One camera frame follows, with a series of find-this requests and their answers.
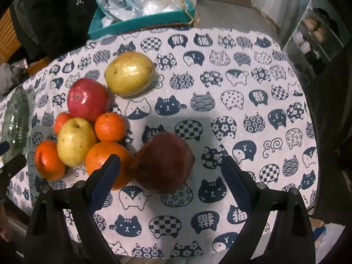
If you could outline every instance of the tangerine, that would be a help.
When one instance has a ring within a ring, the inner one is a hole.
[[[56,134],[59,134],[62,125],[64,125],[68,120],[72,118],[71,114],[68,112],[61,112],[55,120],[54,131]]]
[[[108,112],[98,117],[94,129],[100,141],[121,141],[126,133],[126,124],[119,114]]]
[[[112,190],[118,190],[125,187],[132,179],[128,172],[132,156],[124,146],[113,141],[95,144],[86,157],[86,169],[90,175],[94,170],[100,169],[111,154],[116,154],[121,159],[120,173],[112,187]]]
[[[41,142],[36,148],[35,164],[41,176],[48,181],[57,181],[64,176],[66,166],[57,154],[56,143],[51,140]]]

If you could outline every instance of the teal box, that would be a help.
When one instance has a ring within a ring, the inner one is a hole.
[[[185,0],[187,12],[194,18],[195,8],[189,0]],[[160,25],[168,24],[187,24],[191,19],[183,11],[173,11],[160,13],[155,15],[149,15],[144,17],[135,18],[128,21],[121,21],[118,23],[111,24],[108,27],[103,28],[101,26],[101,19],[105,17],[105,14],[98,7],[95,11],[92,22],[90,23],[88,34],[92,40],[97,40],[105,35],[116,35],[136,31],[144,28],[152,28]]]

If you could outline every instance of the yellow apple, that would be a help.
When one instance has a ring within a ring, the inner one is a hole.
[[[83,118],[72,118],[62,127],[57,138],[57,153],[69,167],[83,166],[89,149],[96,144],[90,123]]]
[[[105,80],[116,95],[128,97],[145,90],[154,75],[154,63],[149,57],[139,52],[125,52],[109,64]]]

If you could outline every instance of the table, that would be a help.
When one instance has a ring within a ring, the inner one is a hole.
[[[247,215],[220,171],[227,154],[255,181],[277,190],[297,187],[306,206],[314,202],[318,161],[312,121],[298,79],[277,43],[253,31],[181,28],[88,41],[23,84],[28,94],[34,92],[35,104],[28,162],[8,191],[22,210],[31,213],[47,183],[38,175],[33,155],[42,140],[57,138],[52,125],[58,113],[67,111],[72,84],[88,77],[106,85],[108,64],[131,50],[154,61],[157,77],[143,96],[115,97],[111,110],[130,124],[123,144],[133,153],[166,130],[186,140],[195,165],[172,194],[150,195],[133,183],[109,194],[94,218],[116,254],[174,258],[229,248]],[[71,168],[62,180],[49,184],[60,189],[87,177],[85,167]],[[71,237],[79,241],[70,211],[65,217]],[[274,220],[272,213],[264,233]]]

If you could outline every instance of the round table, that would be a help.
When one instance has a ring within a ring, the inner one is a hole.
[[[56,140],[52,125],[68,110],[70,87],[83,77],[106,86],[105,69],[125,51],[149,56],[157,76],[139,97],[115,96],[111,110],[130,124],[122,144],[134,153],[150,136],[169,131],[186,140],[195,164],[186,183],[172,194],[151,195],[133,183],[109,194],[94,218],[116,254],[174,258],[229,248],[247,215],[221,174],[224,155],[231,155],[256,182],[276,190],[296,187],[306,206],[314,202],[318,162],[312,121],[298,79],[277,43],[253,31],[180,28],[89,41],[22,85],[34,94],[35,104],[28,162],[8,190],[22,210],[31,213],[47,183],[33,156],[42,140]],[[48,183],[60,189],[87,177],[85,167],[77,167]],[[70,211],[65,217],[71,237],[79,241]],[[274,220],[271,214],[264,233]]]

